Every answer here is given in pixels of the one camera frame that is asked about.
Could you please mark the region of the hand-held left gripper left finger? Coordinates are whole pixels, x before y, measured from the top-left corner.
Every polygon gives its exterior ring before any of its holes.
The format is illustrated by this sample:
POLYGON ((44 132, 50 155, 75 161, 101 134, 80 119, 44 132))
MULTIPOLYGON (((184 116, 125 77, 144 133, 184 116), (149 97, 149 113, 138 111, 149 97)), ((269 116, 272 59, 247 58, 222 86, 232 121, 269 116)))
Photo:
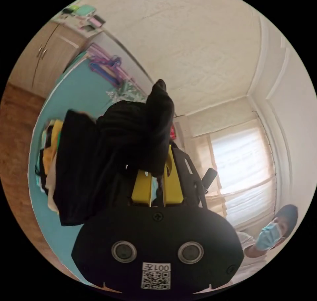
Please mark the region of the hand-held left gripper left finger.
POLYGON ((152 177, 150 173, 138 170, 131 200, 134 205, 151 206, 152 177))

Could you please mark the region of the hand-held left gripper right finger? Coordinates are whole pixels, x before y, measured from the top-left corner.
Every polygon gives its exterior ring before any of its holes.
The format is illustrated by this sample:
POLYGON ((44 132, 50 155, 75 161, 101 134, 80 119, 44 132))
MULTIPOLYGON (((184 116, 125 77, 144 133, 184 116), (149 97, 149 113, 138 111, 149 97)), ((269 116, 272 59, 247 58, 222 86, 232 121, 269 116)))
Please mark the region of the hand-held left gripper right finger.
POLYGON ((183 193, 171 146, 169 146, 164 168, 162 187, 164 205, 181 205, 183 203, 183 193))

